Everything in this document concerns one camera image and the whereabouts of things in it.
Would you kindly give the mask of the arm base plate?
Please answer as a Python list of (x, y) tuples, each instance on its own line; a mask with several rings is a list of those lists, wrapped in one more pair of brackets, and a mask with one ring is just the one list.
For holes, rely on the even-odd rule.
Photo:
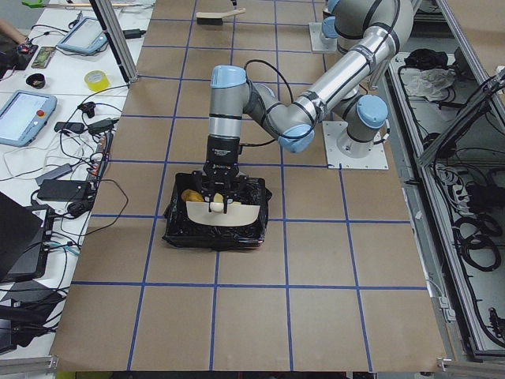
[(344, 121), (323, 121), (323, 137), (327, 167), (343, 170), (389, 169), (385, 148), (378, 141), (382, 139), (377, 131), (373, 141), (357, 142), (347, 133), (348, 123)]
[(309, 37), (313, 53), (333, 54), (337, 51), (337, 39), (329, 38), (323, 34), (323, 24), (320, 22), (309, 23)]

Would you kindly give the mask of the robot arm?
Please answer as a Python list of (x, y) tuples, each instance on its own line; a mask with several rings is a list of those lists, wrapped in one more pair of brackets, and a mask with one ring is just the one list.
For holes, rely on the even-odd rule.
[(329, 1), (327, 9), (344, 42), (342, 56), (291, 104), (282, 104), (270, 88), (254, 84), (241, 67), (213, 69), (206, 161), (193, 174), (207, 202), (219, 193), (229, 204), (244, 188), (238, 168), (244, 114), (289, 152), (307, 148), (315, 125), (332, 111), (348, 124), (344, 134), (350, 144), (341, 148), (343, 153), (352, 155), (372, 145), (388, 109), (379, 96), (359, 95), (358, 87), (409, 39), (416, 9), (411, 1)]

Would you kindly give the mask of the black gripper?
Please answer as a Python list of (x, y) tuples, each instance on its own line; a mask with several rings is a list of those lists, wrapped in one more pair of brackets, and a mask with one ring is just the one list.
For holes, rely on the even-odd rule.
[(223, 213), (245, 189), (246, 175), (239, 174), (241, 152), (239, 137), (208, 135), (206, 159), (202, 170), (192, 172), (195, 191), (203, 201), (211, 202), (217, 193), (223, 196)]

